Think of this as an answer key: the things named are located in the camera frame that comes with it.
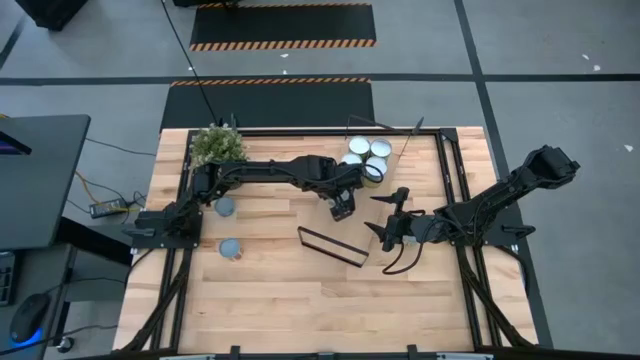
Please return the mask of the potted green plant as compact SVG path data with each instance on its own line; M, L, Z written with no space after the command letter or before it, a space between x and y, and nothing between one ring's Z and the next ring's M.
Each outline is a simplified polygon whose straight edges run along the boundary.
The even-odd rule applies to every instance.
M199 131L191 142L191 167L209 163L247 161L242 136L233 128L211 124Z

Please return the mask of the black power adapter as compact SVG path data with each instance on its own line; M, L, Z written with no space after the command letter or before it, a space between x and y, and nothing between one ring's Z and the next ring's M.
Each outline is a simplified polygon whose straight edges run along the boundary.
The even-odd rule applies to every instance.
M121 198L99 202L89 206L89 214L92 219L122 214L128 212L127 202Z

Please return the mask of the grey keyboard desk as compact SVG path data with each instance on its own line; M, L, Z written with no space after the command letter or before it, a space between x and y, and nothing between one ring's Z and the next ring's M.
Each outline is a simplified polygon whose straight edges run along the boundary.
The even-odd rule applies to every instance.
M13 350L9 327L20 304L36 293L46 293L50 303L39 326L39 340L53 336L57 331L64 291L60 284L65 280L73 251L70 246L56 245L49 248L25 251L19 266L13 303L0 307L0 352Z

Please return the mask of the wooden shelf with black frame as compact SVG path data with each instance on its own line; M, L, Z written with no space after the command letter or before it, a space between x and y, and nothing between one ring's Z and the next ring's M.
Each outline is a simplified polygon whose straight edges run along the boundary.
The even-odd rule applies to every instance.
M388 170L379 187L363 187L354 192L356 210L344 220L336 222L317 205L310 220L298 228L301 243L353 266L361 267L369 256L369 246L377 235L366 223L379 225L388 215L391 203L372 200L371 196L389 196L396 167L404 150L393 144L386 160Z

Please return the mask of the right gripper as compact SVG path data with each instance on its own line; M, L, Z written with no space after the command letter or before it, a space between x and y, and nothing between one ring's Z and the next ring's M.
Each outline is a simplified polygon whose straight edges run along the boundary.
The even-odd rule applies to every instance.
M389 196L371 196L372 200L395 205L394 212L387 217L385 227L366 223L366 226L382 239L383 251L391 251L396 244L402 242L404 235L415 236L419 243L424 243L428 239L433 217L423 210L404 211L403 206L408 195L409 189L400 187Z

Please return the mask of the black keyboard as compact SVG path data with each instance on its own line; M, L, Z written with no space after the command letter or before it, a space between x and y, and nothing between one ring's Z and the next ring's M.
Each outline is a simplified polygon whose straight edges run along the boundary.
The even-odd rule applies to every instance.
M0 307L11 304L15 278L16 255L13 252L0 252Z

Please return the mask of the black computer mouse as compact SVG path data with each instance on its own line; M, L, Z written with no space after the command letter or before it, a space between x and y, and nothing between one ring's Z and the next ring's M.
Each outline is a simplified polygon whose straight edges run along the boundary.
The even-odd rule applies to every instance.
M50 296L46 293L32 294L20 304L9 326L9 340L13 347L26 346L40 339L49 304Z

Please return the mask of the black hazard-striped floor mat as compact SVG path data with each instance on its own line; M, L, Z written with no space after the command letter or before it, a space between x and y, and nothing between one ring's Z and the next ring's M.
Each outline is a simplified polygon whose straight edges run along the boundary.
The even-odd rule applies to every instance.
M194 52L363 48L377 43L368 3L203 4L189 49Z
M284 77L177 81L171 84L162 129L201 128L221 121L238 127L342 127L375 118L366 77Z

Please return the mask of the black aluminium table frame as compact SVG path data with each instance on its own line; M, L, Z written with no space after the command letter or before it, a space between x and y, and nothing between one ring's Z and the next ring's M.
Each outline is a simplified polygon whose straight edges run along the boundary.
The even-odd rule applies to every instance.
M189 130L161 133L147 200L151 209L176 199ZM476 195L496 180L484 130L456 130L470 192ZM307 153L339 158L346 150L342 132L266 131L269 135L243 134L252 160ZM390 192L409 187L409 209L444 205L434 136L411 139L402 156ZM427 245L408 273L384 276L382 268L398 250L381 252L377 239L361 268L300 244L296 230L310 222L315 194L286 184L247 184L230 195L237 201L230 218L204 209L204 239L191 263L180 353L228 353L233 345L242 355L400 352L410 344L424 352L473 350L452 246ZM228 237L241 241L238 261L217 251ZM523 337L539 343L518 262L493 247L483 252L494 300ZM155 307L166 254L155 250L132 272L114 349L132 340Z

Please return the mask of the white tomato label can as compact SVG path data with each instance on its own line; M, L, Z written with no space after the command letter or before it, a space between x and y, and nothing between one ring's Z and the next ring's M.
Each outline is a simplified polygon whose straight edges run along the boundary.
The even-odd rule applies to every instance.
M238 261L242 258L243 249L238 239L227 238L218 245L219 254L225 259Z

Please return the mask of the black computer monitor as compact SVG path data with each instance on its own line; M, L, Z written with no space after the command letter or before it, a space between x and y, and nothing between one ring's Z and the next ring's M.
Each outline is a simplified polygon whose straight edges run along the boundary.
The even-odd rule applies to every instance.
M0 131L0 155L30 155L32 149Z

